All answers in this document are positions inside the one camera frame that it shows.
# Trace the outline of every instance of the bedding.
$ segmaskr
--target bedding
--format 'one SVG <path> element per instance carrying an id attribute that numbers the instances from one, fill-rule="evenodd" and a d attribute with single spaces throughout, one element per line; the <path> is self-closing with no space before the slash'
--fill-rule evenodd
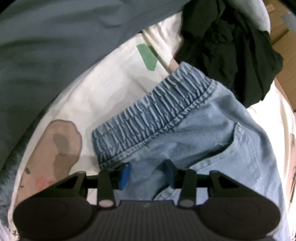
<path id="1" fill-rule="evenodd" d="M 246 6 L 243 2 L 236 4 L 240 11 L 245 12 L 247 16 L 250 16 L 251 21 L 258 26 L 260 30 L 268 30 L 267 26 L 269 23 L 269 18 L 265 18 L 265 12 L 262 9 L 256 7 L 256 4 L 260 5 L 263 4 L 260 1 L 250 2 Z M 162 31 L 163 35 L 162 38 L 164 41 L 167 42 L 162 44 L 161 42 L 158 45 L 154 45 L 157 49 L 164 48 L 165 50 L 162 51 L 163 53 L 163 60 L 164 65 L 168 68 L 170 60 L 172 59 L 172 53 L 175 53 L 178 49 L 178 46 L 181 41 L 181 37 L 178 33 L 178 28 L 180 27 L 178 20 L 180 20 L 180 15 L 176 15 L 175 18 L 170 18 L 167 21 L 164 21 L 162 24 Z M 165 30 L 165 26 L 170 26 L 170 29 Z M 36 125 L 38 124 L 39 120 L 42 118 L 43 115 L 39 115 L 35 121 L 33 122 L 34 126 L 30 126 L 22 138 L 19 140 L 17 146 L 13 149 L 11 154 L 9 155 L 4 168 L 0 171 L 0 219 L 3 220 L 3 223 L 7 225 L 7 209 L 10 205 L 11 193 L 13 190 L 13 182 L 16 176 L 16 172 L 25 151 L 26 145 L 31 138 L 32 132 L 34 131 Z"/>
<path id="2" fill-rule="evenodd" d="M 142 98 L 170 73 L 172 58 L 182 41 L 178 34 L 180 23 L 181 13 L 178 13 L 143 30 L 142 33 L 114 50 L 99 64 L 83 73 L 53 102 L 30 139 L 16 175 L 8 212 L 10 240 L 18 238 L 12 221 L 16 203 L 46 188 L 65 175 L 79 170 L 86 171 L 87 175 L 95 175 L 99 172 L 97 158 L 91 146 L 91 131 Z M 269 104 L 270 99 L 277 103 L 277 107 Z M 270 111 L 260 111 L 265 109 L 265 106 Z M 273 148 L 277 146 L 274 153 L 284 190 L 287 186 L 285 181 L 288 176 L 288 163 L 290 163 L 290 147 L 288 146 L 291 145 L 287 145 L 287 141 L 279 142 L 277 136 L 285 139 L 287 135 L 296 135 L 296 130 L 292 128 L 295 125 L 295 117 L 293 112 L 291 115 L 288 107 L 287 101 L 272 84 L 265 99 L 257 106 L 255 104 L 248 109 L 254 120 L 267 132 Z M 260 121 L 266 120 L 267 117 L 271 121 L 277 120 L 276 128 L 265 127 L 266 121 Z M 59 131 L 61 129 L 66 131 L 61 134 Z M 73 135 L 80 140 L 76 142 L 79 145 L 70 143 L 70 137 Z M 54 164 L 53 158 L 48 166 L 50 174 L 42 175 L 34 171 L 35 166 L 40 164 L 36 162 L 36 156 L 42 155 L 40 150 L 44 145 L 42 143 L 46 143 L 42 142 L 44 140 L 48 140 L 49 144 L 56 149 L 59 158 L 67 154 L 76 156 L 70 160 L 65 159 L 65 166 L 62 169 L 67 170 L 66 172 L 60 173 L 61 167 Z M 36 180 L 39 180 L 40 185 L 36 185 Z M 25 187 L 24 184 L 28 184 L 30 188 L 21 190 Z M 89 192 L 88 201 L 96 202 L 95 190 Z M 293 227 L 296 226 L 292 217 L 293 208 L 291 207 L 293 205 L 289 208 L 288 198 L 285 201 L 287 210 L 289 210 L 289 228 L 292 233 Z"/>

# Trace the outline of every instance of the black garment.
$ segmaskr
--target black garment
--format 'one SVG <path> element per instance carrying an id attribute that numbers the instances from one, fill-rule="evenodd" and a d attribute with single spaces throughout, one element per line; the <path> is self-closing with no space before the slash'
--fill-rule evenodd
<path id="1" fill-rule="evenodd" d="M 15 0 L 0 14 L 0 170 L 74 79 L 189 0 Z"/>
<path id="2" fill-rule="evenodd" d="M 184 44 L 176 61 L 221 82 L 245 107 L 265 97 L 282 69 L 283 59 L 273 50 L 268 32 L 257 30 L 222 0 L 189 2 L 181 33 Z"/>
<path id="3" fill-rule="evenodd" d="M 2 0 L 0 6 L 0 13 L 2 13 L 14 0 Z"/>

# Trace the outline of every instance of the brown printed shape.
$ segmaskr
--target brown printed shape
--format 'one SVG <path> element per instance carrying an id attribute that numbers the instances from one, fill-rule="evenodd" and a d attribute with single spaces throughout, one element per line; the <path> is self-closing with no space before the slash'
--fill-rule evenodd
<path id="1" fill-rule="evenodd" d="M 15 207 L 67 177 L 79 160 L 81 150 L 82 136 L 73 122 L 50 122 L 28 160 L 21 177 Z"/>
<path id="2" fill-rule="evenodd" d="M 174 58 L 172 58 L 168 67 L 171 71 L 175 71 L 179 67 L 179 64 Z"/>
<path id="3" fill-rule="evenodd" d="M 290 153 L 290 166 L 287 176 L 286 194 L 287 198 L 292 203 L 295 195 L 295 182 L 296 182 L 296 139 L 293 134 L 290 134 L 291 139 L 291 153 Z"/>

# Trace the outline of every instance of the jeans seam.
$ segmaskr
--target jeans seam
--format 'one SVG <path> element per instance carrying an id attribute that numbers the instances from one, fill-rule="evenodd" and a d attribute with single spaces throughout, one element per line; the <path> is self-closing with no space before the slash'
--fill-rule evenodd
<path id="1" fill-rule="evenodd" d="M 190 73 L 190 71 L 184 73 L 184 75 L 185 75 L 185 76 L 188 76 L 188 74 Z M 212 84 L 213 81 L 214 81 L 214 80 L 211 80 L 211 82 L 210 82 L 208 88 L 211 86 L 211 84 Z M 185 101 L 186 99 L 188 99 L 189 96 L 190 96 L 190 94 L 188 94 L 185 98 L 180 98 L 180 101 Z M 201 97 L 202 97 L 202 95 L 199 96 L 197 99 L 195 99 L 193 102 L 198 101 Z M 148 110 L 148 108 L 149 108 L 149 106 L 147 106 L 147 107 L 143 107 L 143 111 Z M 125 122 L 121 122 L 121 121 L 118 122 L 118 124 L 117 124 L 116 126 L 107 129 L 107 130 L 104 131 L 103 133 L 100 133 L 100 137 L 105 136 L 106 134 L 108 134 L 109 131 L 112 131 L 112 130 L 115 130 L 116 128 L 119 128 L 119 125 L 121 125 L 121 124 L 125 124 Z"/>
<path id="2" fill-rule="evenodd" d="M 105 132 L 103 132 L 101 135 L 100 135 L 100 138 L 102 138 L 102 137 L 104 137 L 105 135 L 107 135 L 108 134 L 108 132 L 109 131 L 113 131 L 113 130 L 117 130 L 117 129 L 119 129 L 119 126 L 121 125 L 121 124 L 125 124 L 125 122 L 122 122 L 122 121 L 120 121 L 120 122 L 118 122 L 118 125 L 116 125 L 116 126 L 114 126 L 114 127 L 111 127 L 111 128 L 109 128 L 108 130 L 106 130 Z M 130 135 L 129 137 L 126 137 L 127 139 L 131 139 L 132 137 L 134 137 L 135 135 Z"/>
<path id="3" fill-rule="evenodd" d="M 204 100 L 203 100 L 202 102 L 200 102 L 200 103 L 197 103 L 198 100 L 200 99 L 200 97 L 199 97 L 198 99 L 194 100 L 194 101 L 193 101 L 193 102 L 187 107 L 187 108 L 190 109 L 189 112 L 192 111 L 192 110 L 195 109 L 195 108 L 198 108 L 201 104 L 203 104 L 203 103 L 208 99 L 208 97 L 213 93 L 212 90 L 213 90 L 216 86 L 217 86 L 217 83 L 216 83 L 216 82 L 211 82 L 211 84 L 209 85 L 208 89 L 204 92 L 204 94 L 205 94 L 205 93 L 208 94 L 207 98 L 204 98 Z M 182 120 L 180 120 L 177 124 L 175 124 L 174 126 L 172 126 L 171 123 L 172 123 L 172 121 L 173 121 L 175 118 L 173 118 L 173 119 L 172 119 L 170 122 L 168 122 L 165 126 L 170 126 L 170 129 L 176 127 L 176 125 L 179 124 Z M 163 130 L 163 129 L 164 129 L 164 128 L 159 129 L 159 130 L 156 131 L 154 134 L 148 136 L 147 138 L 145 138 L 145 139 L 142 140 L 141 142 L 139 142 L 139 143 L 137 143 L 137 144 L 135 144 L 135 145 L 129 147 L 127 150 L 124 150 L 123 152 L 117 154 L 116 156 L 112 157 L 111 159 L 107 160 L 106 162 L 103 162 L 103 163 L 99 164 L 99 166 L 100 166 L 100 167 L 103 167 L 103 166 L 102 166 L 102 164 L 103 164 L 103 165 L 104 165 L 104 168 L 106 168 L 106 167 L 110 167 L 110 165 L 112 165 L 112 161 L 113 161 L 113 159 L 115 159 L 117 156 L 122 155 L 122 153 L 124 153 L 124 152 L 126 153 L 129 149 L 134 148 L 134 147 L 136 147 L 137 145 L 145 145 L 145 143 L 146 143 L 148 140 L 150 140 L 151 138 L 153 138 L 154 135 L 160 135 L 161 133 L 159 133 L 159 132 L 160 132 L 161 130 Z M 107 149 L 106 151 L 101 152 L 100 155 L 103 155 L 104 153 L 109 152 L 109 150 L 110 150 L 110 149 Z M 123 161 L 124 159 L 128 158 L 130 155 L 132 155 L 132 154 L 133 154 L 134 152 L 136 152 L 137 150 L 134 150 L 134 151 L 132 151 L 131 153 L 127 154 L 125 157 L 120 158 L 120 161 Z"/>

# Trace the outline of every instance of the gray fabric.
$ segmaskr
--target gray fabric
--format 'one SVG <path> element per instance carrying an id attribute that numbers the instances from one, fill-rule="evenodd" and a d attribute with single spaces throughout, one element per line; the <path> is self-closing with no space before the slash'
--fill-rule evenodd
<path id="1" fill-rule="evenodd" d="M 0 170 L 67 85 L 189 0 L 16 0 L 0 14 Z"/>

